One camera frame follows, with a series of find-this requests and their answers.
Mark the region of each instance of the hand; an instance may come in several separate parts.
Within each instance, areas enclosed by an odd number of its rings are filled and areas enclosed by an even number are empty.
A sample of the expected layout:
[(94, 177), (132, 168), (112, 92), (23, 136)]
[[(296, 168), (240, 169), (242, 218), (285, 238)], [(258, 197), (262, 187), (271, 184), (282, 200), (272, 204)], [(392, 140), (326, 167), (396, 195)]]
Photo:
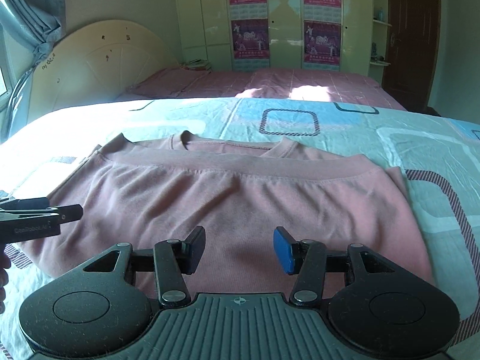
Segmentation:
[(8, 284), (8, 274), (5, 269), (11, 267), (10, 259), (5, 254), (5, 245), (0, 245), (0, 314), (5, 311), (5, 287)]

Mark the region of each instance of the brown wooden door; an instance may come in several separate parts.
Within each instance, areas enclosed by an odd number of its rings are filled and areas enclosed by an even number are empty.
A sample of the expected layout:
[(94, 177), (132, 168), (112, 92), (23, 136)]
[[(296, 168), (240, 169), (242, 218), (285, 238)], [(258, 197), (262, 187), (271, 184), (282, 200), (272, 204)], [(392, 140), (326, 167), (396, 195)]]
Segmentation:
[(389, 0), (383, 88), (408, 111), (424, 112), (436, 64), (440, 0)]

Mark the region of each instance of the pink bedding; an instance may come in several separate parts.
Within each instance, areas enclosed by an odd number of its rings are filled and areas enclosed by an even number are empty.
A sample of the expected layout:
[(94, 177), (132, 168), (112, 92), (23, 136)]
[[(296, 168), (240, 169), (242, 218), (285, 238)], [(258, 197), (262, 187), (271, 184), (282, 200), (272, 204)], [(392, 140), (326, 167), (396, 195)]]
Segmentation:
[(115, 101), (253, 97), (370, 105), (405, 111), (375, 80), (324, 70), (259, 69), (255, 73), (163, 69)]

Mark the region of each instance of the ribbed gray surface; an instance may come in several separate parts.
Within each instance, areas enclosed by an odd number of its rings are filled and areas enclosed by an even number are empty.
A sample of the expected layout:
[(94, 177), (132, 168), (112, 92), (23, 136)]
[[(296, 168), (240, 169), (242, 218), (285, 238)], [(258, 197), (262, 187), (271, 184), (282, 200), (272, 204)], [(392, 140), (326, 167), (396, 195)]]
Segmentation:
[[(34, 358), (46, 359), (38, 355)], [(126, 349), (104, 358), (106, 360), (370, 359), (340, 344), (323, 325), (316, 312), (290, 307), (279, 294), (201, 294), (193, 305), (181, 310), (161, 312), (152, 328), (143, 337)]]

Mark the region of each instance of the window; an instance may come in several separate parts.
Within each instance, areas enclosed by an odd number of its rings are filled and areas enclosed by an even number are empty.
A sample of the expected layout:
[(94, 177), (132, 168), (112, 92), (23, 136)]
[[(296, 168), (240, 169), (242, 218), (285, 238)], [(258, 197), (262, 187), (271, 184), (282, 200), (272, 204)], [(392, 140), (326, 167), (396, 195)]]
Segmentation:
[(8, 103), (11, 95), (10, 66), (7, 58), (7, 48), (3, 37), (3, 28), (0, 26), (0, 112)]

